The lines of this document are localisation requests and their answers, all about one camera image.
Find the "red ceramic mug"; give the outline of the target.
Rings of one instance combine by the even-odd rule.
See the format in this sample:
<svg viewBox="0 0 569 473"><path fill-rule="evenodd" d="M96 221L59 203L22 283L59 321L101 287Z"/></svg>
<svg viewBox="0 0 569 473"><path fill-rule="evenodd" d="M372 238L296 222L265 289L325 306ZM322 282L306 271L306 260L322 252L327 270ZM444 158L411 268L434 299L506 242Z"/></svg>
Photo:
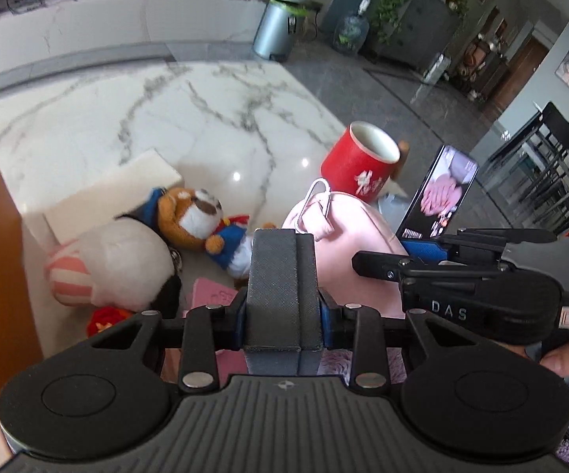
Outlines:
<svg viewBox="0 0 569 473"><path fill-rule="evenodd" d="M349 124L323 160L320 172L331 190L367 203L377 198L401 159L399 144L376 125Z"/></svg>

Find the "black dining chair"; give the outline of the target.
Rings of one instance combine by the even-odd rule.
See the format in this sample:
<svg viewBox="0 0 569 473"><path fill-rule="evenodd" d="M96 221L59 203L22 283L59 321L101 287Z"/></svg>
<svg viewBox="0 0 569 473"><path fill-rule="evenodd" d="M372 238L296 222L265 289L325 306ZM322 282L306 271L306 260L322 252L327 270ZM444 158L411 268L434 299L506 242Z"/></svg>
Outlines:
<svg viewBox="0 0 569 473"><path fill-rule="evenodd" d="M512 227L569 229L569 122L552 103L484 160L478 182Z"/></svg>

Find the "grey textured case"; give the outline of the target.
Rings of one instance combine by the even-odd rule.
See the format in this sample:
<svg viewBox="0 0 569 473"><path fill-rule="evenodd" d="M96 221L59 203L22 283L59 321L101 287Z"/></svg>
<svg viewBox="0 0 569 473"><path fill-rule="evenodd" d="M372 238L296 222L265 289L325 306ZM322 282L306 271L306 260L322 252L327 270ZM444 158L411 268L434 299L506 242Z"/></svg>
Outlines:
<svg viewBox="0 0 569 473"><path fill-rule="evenodd" d="M323 354L314 241L293 229L253 235L244 354L255 376L313 376Z"/></svg>

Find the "brown raccoon sailor plush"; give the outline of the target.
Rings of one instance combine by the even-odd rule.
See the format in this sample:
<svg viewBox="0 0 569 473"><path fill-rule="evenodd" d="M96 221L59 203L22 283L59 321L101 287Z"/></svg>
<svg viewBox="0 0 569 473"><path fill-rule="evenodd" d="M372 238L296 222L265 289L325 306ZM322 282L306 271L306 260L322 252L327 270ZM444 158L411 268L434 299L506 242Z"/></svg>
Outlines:
<svg viewBox="0 0 569 473"><path fill-rule="evenodd" d="M205 252L236 283L248 280L253 248L249 217L225 217L220 200L208 191L155 188L133 216L171 248Z"/></svg>

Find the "white rectangular box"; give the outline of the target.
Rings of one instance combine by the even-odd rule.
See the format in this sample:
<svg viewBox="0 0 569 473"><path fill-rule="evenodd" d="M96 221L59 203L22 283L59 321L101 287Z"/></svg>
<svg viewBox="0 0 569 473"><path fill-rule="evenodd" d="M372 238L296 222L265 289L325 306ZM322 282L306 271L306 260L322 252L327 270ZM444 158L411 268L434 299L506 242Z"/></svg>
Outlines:
<svg viewBox="0 0 569 473"><path fill-rule="evenodd" d="M44 218L58 244L64 244L141 205L154 188L175 186L184 186L182 174L155 149L149 149L58 202Z"/></svg>

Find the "grey pedal trash bin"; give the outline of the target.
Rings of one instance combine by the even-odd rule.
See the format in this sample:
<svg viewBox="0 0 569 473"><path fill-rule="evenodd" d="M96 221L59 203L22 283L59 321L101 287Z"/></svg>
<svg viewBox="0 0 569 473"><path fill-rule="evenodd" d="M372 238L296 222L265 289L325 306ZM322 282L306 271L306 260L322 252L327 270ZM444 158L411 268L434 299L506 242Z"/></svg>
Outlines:
<svg viewBox="0 0 569 473"><path fill-rule="evenodd" d="M309 0L268 0L253 39L253 52L264 60L286 62L308 6Z"/></svg>

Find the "pink pouch with carabiner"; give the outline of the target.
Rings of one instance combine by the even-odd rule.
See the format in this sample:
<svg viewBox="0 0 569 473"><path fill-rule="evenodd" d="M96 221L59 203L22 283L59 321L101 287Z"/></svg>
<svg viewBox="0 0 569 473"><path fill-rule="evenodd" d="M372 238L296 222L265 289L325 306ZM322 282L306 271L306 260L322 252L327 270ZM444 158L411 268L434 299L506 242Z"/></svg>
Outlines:
<svg viewBox="0 0 569 473"><path fill-rule="evenodd" d="M318 178L290 210L283 227L313 236L318 283L335 303L359 303L384 317L404 316L397 283L361 277L352 267L352 257L359 251L406 254L372 206L352 194L331 190L326 179Z"/></svg>

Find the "smartphone on stand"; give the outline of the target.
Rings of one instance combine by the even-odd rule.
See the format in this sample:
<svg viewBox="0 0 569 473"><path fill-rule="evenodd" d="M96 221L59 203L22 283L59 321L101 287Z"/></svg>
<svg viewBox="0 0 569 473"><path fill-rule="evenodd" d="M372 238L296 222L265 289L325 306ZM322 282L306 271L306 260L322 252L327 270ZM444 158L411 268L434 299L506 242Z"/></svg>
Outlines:
<svg viewBox="0 0 569 473"><path fill-rule="evenodd" d="M399 239L429 240L445 233L479 170L451 145L439 150L396 232Z"/></svg>

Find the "white pink-striped plush toy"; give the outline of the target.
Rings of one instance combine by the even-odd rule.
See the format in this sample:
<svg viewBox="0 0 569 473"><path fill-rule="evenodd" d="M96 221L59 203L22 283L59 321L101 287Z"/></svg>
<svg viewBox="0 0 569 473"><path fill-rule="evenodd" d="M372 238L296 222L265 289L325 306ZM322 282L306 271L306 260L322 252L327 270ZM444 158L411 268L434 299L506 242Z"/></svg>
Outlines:
<svg viewBox="0 0 569 473"><path fill-rule="evenodd" d="M153 310L172 318L180 306L182 282L175 269L180 260L148 226L119 218L55 250L45 276L63 305Z"/></svg>

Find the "orange red crochet toy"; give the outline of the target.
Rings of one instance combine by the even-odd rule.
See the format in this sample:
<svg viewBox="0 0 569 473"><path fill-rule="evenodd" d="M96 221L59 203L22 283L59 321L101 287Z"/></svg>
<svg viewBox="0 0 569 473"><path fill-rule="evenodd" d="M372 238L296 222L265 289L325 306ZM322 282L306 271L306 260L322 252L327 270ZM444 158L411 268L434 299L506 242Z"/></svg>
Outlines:
<svg viewBox="0 0 569 473"><path fill-rule="evenodd" d="M131 318L133 315L133 312L121 309L121 307L97 307L92 312L86 327L86 336L95 336L100 332Z"/></svg>

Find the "water jug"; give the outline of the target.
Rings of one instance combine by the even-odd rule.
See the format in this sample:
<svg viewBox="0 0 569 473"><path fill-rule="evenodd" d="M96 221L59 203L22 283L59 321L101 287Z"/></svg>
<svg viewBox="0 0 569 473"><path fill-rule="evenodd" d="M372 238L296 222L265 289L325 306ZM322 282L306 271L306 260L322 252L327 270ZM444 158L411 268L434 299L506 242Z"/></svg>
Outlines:
<svg viewBox="0 0 569 473"><path fill-rule="evenodd" d="M370 29L366 16L370 2L371 0L361 0L355 12L344 15L338 22L331 46L340 54L356 56L364 45Z"/></svg>

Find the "grey drawer cabinet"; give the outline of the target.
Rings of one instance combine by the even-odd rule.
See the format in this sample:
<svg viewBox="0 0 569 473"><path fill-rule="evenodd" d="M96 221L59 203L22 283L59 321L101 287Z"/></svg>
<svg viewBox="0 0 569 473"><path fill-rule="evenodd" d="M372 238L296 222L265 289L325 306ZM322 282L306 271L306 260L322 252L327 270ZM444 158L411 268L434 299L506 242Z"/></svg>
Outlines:
<svg viewBox="0 0 569 473"><path fill-rule="evenodd" d="M424 73L443 54L461 18L444 0L409 0L396 26L385 24L385 39L372 32L366 46L373 60L389 60Z"/></svg>

